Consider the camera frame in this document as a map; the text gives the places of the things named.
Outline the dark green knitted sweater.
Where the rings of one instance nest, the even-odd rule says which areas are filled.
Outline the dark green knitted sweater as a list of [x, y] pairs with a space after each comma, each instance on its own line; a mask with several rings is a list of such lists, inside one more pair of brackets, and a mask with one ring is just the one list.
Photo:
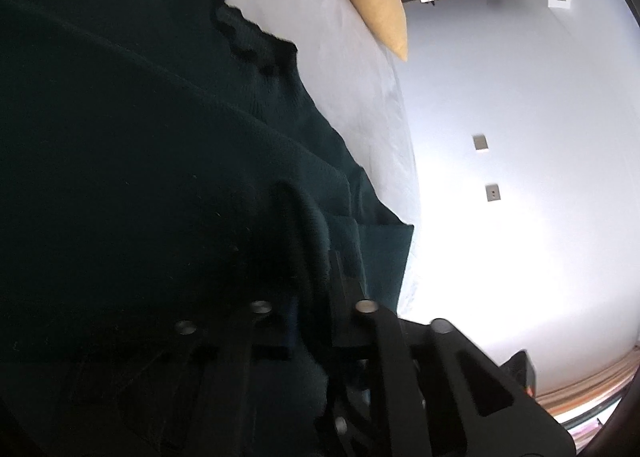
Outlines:
[[180, 338], [297, 299], [326, 373], [329, 255], [395, 307], [412, 229], [227, 0], [1, 0], [1, 451], [175, 456]]

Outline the white bed sheet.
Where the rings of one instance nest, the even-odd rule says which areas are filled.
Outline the white bed sheet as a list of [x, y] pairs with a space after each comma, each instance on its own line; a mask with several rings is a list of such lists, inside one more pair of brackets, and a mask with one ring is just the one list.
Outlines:
[[367, 172], [378, 199], [416, 221], [416, 166], [393, 54], [349, 0], [227, 0], [296, 45], [300, 79]]

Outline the black object on floor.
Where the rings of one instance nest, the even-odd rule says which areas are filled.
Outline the black object on floor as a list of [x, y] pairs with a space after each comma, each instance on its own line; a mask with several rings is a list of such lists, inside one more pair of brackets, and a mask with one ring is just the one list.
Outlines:
[[500, 368], [510, 376], [527, 395], [535, 399], [537, 389], [536, 371], [526, 350], [520, 350], [513, 354]]

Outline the upper wall switch plate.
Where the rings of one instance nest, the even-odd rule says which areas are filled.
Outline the upper wall switch plate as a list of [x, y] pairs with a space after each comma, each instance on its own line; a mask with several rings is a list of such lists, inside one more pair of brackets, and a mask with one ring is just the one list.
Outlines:
[[477, 151], [487, 150], [488, 142], [486, 136], [484, 134], [480, 134], [479, 136], [473, 136], [474, 147]]

